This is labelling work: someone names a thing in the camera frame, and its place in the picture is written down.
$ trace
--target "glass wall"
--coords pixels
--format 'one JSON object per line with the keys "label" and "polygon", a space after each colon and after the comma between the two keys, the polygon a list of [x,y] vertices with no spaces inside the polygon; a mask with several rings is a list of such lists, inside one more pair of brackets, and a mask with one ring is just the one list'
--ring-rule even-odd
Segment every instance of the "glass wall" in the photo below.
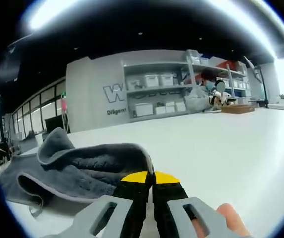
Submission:
{"label": "glass wall", "polygon": [[46,131],[46,119],[62,113],[61,94],[65,91],[66,83],[61,81],[40,91],[12,114],[18,139],[25,139],[30,131],[35,134]]}

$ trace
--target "yellow tip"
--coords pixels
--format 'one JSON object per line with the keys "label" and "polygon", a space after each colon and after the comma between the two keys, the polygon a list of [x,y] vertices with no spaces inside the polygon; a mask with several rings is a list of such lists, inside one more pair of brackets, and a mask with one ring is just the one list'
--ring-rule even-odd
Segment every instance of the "yellow tip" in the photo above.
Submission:
{"label": "yellow tip", "polygon": [[173,175],[165,174],[159,171],[155,171],[155,177],[156,177],[156,184],[180,183],[179,179],[175,178]]}
{"label": "yellow tip", "polygon": [[138,183],[145,183],[147,171],[141,171],[129,174],[122,178],[121,181],[123,182],[138,182]]}

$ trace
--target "white tabletop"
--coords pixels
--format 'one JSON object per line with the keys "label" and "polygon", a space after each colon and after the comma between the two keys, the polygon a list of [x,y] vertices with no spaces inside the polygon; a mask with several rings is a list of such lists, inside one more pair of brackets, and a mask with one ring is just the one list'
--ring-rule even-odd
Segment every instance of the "white tabletop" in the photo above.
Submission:
{"label": "white tabletop", "polygon": [[[180,179],[188,196],[213,208],[231,203],[255,237],[266,237],[284,219],[284,111],[192,114],[69,135],[76,147],[137,143],[155,170]],[[9,203],[36,237],[59,233],[83,205],[55,199],[36,219]],[[149,204],[141,237],[158,237]]]}

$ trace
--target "dark hair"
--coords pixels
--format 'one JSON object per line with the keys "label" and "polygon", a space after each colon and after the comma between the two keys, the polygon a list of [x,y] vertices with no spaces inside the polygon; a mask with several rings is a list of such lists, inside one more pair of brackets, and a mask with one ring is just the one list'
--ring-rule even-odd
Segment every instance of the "dark hair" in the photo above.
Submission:
{"label": "dark hair", "polygon": [[217,74],[210,69],[204,69],[201,73],[201,78],[215,82],[217,80]]}

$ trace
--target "gray towel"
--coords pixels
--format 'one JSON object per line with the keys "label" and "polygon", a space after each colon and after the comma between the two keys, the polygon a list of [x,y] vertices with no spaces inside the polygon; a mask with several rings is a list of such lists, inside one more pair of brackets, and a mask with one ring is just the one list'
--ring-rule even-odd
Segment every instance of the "gray towel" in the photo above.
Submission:
{"label": "gray towel", "polygon": [[147,153],[135,144],[75,148],[61,128],[46,138],[37,154],[14,156],[1,174],[7,200],[44,204],[53,195],[91,203],[111,195],[130,173],[153,171]]}

